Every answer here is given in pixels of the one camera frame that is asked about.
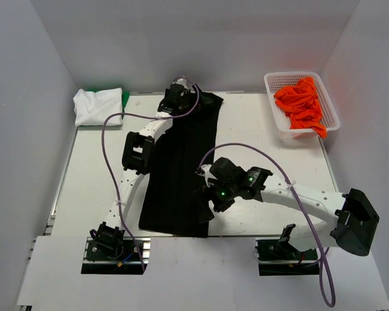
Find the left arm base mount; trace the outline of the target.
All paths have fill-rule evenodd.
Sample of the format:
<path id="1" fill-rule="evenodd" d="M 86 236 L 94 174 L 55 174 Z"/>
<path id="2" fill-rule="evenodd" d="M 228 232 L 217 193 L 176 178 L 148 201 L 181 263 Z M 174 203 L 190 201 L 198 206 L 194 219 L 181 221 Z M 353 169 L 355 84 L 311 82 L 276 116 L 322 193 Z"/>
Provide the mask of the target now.
<path id="1" fill-rule="evenodd" d="M 137 239 L 142 255 L 140 259 L 136 245 L 130 238 L 125 238 L 117 251 L 110 251 L 99 246 L 94 240 L 87 239 L 81 274 L 83 275 L 142 275 L 142 265 L 148 266 L 150 256 L 150 239 Z"/>

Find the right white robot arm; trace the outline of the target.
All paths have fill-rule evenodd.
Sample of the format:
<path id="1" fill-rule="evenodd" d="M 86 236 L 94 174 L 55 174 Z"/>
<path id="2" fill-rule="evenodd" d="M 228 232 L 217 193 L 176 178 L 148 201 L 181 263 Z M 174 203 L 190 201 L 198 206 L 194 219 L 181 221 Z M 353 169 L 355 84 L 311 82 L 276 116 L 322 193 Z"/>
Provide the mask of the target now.
<path id="1" fill-rule="evenodd" d="M 341 193 L 291 185 L 270 170 L 244 170 L 225 157 L 201 165 L 196 173 L 205 180 L 195 192 L 201 222 L 229 209 L 236 198 L 273 203 L 319 219 L 317 224 L 289 224 L 283 229 L 275 250 L 285 257 L 293 259 L 319 245 L 360 257 L 370 253 L 380 217 L 361 190 Z"/>

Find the black t-shirt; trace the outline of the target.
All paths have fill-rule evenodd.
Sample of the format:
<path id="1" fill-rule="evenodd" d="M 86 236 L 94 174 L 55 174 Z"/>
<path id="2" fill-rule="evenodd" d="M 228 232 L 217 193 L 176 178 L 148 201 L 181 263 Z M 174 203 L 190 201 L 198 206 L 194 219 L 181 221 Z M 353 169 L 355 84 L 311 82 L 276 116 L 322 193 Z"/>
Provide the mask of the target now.
<path id="1" fill-rule="evenodd" d="M 139 217 L 139 229 L 178 236 L 208 236 L 199 221 L 195 191 L 204 184 L 196 174 L 200 160 L 215 146 L 223 98 L 203 92 L 198 110 L 174 119 L 156 142 L 152 170 Z"/>

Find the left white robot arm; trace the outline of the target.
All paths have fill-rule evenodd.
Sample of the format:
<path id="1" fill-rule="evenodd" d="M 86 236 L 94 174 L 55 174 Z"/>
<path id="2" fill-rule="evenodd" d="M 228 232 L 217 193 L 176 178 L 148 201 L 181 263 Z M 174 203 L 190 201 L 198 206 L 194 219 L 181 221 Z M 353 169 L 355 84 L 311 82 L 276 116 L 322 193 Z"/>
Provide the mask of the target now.
<path id="1" fill-rule="evenodd" d="M 186 118 L 208 107 L 204 93 L 198 84 L 184 77 L 176 78 L 166 89 L 153 117 L 135 113 L 117 112 L 107 116 L 102 123 L 102 155 L 115 188 L 115 199 L 107 217 L 97 229 L 92 229 L 92 240 L 111 259 L 116 259 L 124 251 L 124 234 L 135 237 L 126 225 L 125 218 L 140 183 L 151 171 L 155 146 L 159 138 L 173 126 L 173 121 Z M 105 131 L 114 117 L 130 116 L 145 119 L 148 124 L 138 132 L 128 132 L 122 156 L 123 175 L 117 182 L 106 152 Z"/>

